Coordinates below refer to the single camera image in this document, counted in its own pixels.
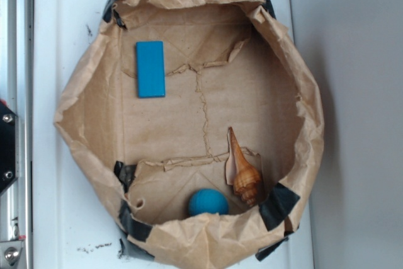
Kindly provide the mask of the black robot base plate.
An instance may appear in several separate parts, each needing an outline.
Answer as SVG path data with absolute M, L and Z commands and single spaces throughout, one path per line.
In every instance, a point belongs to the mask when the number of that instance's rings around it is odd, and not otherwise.
M 0 133 L 0 157 L 1 157 L 1 195 L 17 179 L 16 170 L 16 122 L 17 116 L 1 100 L 1 133 Z

